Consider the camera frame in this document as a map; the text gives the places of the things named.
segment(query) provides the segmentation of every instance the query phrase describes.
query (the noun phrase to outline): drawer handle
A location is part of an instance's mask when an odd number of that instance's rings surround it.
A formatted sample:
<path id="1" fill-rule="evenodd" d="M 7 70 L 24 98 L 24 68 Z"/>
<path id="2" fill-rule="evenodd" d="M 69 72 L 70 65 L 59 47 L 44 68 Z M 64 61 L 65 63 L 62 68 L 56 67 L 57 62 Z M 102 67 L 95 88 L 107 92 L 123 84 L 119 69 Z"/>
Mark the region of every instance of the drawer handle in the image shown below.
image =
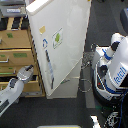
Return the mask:
<path id="1" fill-rule="evenodd" d="M 0 73 L 0 75 L 13 75 L 13 74 L 16 74 L 16 70 L 14 70 L 14 72 L 3 72 L 3 73 Z"/>
<path id="2" fill-rule="evenodd" d="M 0 61 L 0 63 L 8 63 L 9 59 L 7 58 L 6 61 Z"/>

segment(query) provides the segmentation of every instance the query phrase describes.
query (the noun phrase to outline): wooden cabinet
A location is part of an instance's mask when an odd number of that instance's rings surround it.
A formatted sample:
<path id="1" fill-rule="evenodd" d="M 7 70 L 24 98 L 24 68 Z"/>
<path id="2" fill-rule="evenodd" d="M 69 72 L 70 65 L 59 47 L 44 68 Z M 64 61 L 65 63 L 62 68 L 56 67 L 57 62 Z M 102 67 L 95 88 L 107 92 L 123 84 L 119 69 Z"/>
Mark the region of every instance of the wooden cabinet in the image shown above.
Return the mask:
<path id="1" fill-rule="evenodd" d="M 0 48 L 31 48 L 27 30 L 0 31 Z"/>
<path id="2" fill-rule="evenodd" d="M 33 79 L 25 84 L 22 96 L 45 96 L 30 29 L 11 30 L 13 19 L 9 18 L 7 30 L 0 31 L 0 90 L 22 67 L 33 65 Z"/>

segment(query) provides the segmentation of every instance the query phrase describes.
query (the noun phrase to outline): sticker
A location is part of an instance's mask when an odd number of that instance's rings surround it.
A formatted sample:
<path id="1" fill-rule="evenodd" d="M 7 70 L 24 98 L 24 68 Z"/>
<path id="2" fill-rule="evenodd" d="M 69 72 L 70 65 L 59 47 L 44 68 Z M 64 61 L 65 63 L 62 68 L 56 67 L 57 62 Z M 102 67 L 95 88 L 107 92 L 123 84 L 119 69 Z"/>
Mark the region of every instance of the sticker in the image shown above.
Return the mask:
<path id="1" fill-rule="evenodd" d="M 8 13 L 20 13 L 20 9 L 7 9 Z"/>
<path id="2" fill-rule="evenodd" d="M 13 69 L 12 67 L 9 67 L 8 69 Z"/>
<path id="3" fill-rule="evenodd" d="M 53 48 L 57 48 L 63 41 L 63 29 L 61 28 L 52 36 Z"/>
<path id="4" fill-rule="evenodd" d="M 61 82 L 61 84 L 64 84 L 64 83 L 67 83 L 68 81 L 70 81 L 69 79 L 65 79 L 65 80 L 63 80 L 62 82 Z"/>
<path id="5" fill-rule="evenodd" d="M 8 38 L 13 38 L 12 33 L 7 33 Z"/>
<path id="6" fill-rule="evenodd" d="M 45 26 L 43 26 L 42 28 L 39 29 L 40 34 L 43 34 L 46 30 L 45 30 Z"/>
<path id="7" fill-rule="evenodd" d="M 24 57 L 27 57 L 27 54 L 26 53 L 13 53 L 13 56 L 15 58 L 24 58 Z"/>
<path id="8" fill-rule="evenodd" d="M 0 55 L 0 57 L 5 57 L 5 55 Z"/>
<path id="9" fill-rule="evenodd" d="M 48 42 L 46 39 L 43 39 L 43 48 L 45 49 L 48 46 Z"/>

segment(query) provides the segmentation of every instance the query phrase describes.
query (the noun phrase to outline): black base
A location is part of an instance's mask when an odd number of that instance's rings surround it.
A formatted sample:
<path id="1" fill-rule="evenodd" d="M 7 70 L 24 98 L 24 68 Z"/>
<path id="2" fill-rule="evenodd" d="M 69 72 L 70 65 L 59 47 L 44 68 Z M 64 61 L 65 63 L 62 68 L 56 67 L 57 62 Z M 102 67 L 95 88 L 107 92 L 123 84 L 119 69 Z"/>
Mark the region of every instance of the black base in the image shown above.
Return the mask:
<path id="1" fill-rule="evenodd" d="M 92 78 L 92 89 L 93 89 L 93 94 L 95 96 L 95 98 L 98 100 L 98 102 L 100 104 L 102 104 L 103 106 L 116 106 L 119 103 L 119 100 L 106 100 L 103 96 L 101 96 L 99 94 L 99 92 L 97 91 L 96 87 L 95 87 L 95 80 L 94 80 L 94 70 L 91 69 L 91 78 Z"/>

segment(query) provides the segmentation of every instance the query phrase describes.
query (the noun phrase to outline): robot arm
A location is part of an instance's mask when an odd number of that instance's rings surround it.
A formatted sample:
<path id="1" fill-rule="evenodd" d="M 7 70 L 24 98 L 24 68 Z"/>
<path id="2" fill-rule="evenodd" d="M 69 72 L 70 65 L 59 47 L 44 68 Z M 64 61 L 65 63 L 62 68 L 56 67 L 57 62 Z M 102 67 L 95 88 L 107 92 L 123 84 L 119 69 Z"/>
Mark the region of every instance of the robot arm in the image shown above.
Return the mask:
<path id="1" fill-rule="evenodd" d="M 8 86 L 0 91 L 0 117 L 20 96 L 24 88 L 24 83 L 18 79 L 11 79 Z"/>
<path id="2" fill-rule="evenodd" d="M 29 82 L 33 75 L 33 66 L 26 66 L 20 69 L 18 79 L 12 78 L 7 87 L 0 91 L 0 117 L 21 95 L 24 84 Z"/>

